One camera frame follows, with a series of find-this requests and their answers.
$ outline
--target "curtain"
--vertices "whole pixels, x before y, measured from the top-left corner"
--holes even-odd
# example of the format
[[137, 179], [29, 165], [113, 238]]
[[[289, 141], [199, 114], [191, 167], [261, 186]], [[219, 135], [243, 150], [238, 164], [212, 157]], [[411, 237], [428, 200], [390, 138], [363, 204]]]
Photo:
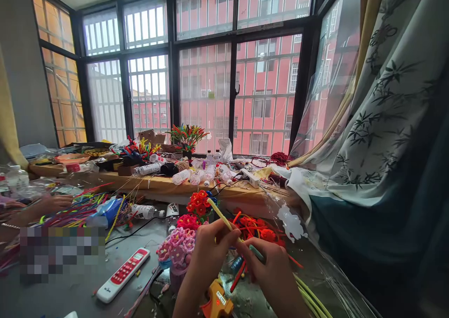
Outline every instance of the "curtain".
[[19, 140], [17, 139], [17, 129], [9, 92], [8, 79], [6, 75], [3, 54], [0, 47], [0, 155], [1, 161], [7, 163], [12, 161], [20, 165], [23, 169], [28, 168], [28, 162], [19, 149]]

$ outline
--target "white remote control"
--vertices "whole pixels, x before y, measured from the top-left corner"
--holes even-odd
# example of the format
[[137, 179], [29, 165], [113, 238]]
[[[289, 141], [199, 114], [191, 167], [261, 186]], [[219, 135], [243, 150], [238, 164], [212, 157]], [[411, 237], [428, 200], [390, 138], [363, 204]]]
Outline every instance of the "white remote control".
[[115, 274], [97, 291], [97, 298], [104, 303], [110, 303], [130, 278], [139, 270], [140, 266], [150, 256], [150, 252], [139, 248], [129, 260], [123, 264]]

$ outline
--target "clear plastic wrap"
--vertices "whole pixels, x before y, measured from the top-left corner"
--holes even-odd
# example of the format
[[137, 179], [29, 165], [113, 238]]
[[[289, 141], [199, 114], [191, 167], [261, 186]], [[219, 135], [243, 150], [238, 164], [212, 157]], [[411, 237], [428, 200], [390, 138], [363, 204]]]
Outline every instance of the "clear plastic wrap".
[[290, 259], [304, 267], [294, 267], [293, 273], [311, 312], [318, 318], [379, 317], [335, 261], [320, 249], [313, 235], [309, 235], [296, 210], [281, 196], [265, 186], [261, 188], [273, 226], [286, 235], [284, 242]]

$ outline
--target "finger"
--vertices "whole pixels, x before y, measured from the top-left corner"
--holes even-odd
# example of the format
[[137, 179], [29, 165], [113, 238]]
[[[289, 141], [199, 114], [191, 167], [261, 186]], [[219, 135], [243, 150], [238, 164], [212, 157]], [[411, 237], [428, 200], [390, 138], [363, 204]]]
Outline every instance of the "finger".
[[236, 244], [237, 239], [240, 237], [241, 234], [242, 233], [240, 229], [234, 229], [233, 231], [227, 233], [222, 237], [218, 246], [226, 253], [231, 246], [234, 246]]

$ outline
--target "metal security grille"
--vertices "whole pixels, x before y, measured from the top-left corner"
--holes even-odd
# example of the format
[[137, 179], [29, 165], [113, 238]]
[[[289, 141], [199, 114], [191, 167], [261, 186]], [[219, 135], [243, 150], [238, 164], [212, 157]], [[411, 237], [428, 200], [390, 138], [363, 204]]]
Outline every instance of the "metal security grille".
[[210, 134], [196, 152], [215, 151], [218, 139], [229, 137], [231, 44], [181, 50], [179, 60], [181, 120], [203, 121]]
[[239, 0], [237, 28], [308, 16], [310, 0]]
[[95, 140], [120, 143], [126, 139], [122, 80], [118, 60], [87, 65]]
[[167, 1], [144, 0], [123, 7], [126, 49], [168, 41]]
[[287, 115], [293, 115], [301, 51], [301, 43], [294, 38], [251, 41], [237, 47], [240, 93], [235, 99], [234, 153], [289, 151], [285, 134], [290, 134], [291, 117]]
[[59, 146], [86, 141], [75, 61], [42, 48]]
[[232, 30], [234, 0], [176, 0], [178, 40]]
[[115, 9], [86, 15], [83, 18], [86, 55], [99, 55], [120, 50]]
[[156, 133], [170, 130], [168, 55], [129, 60], [128, 69], [134, 133], [137, 135], [148, 129]]

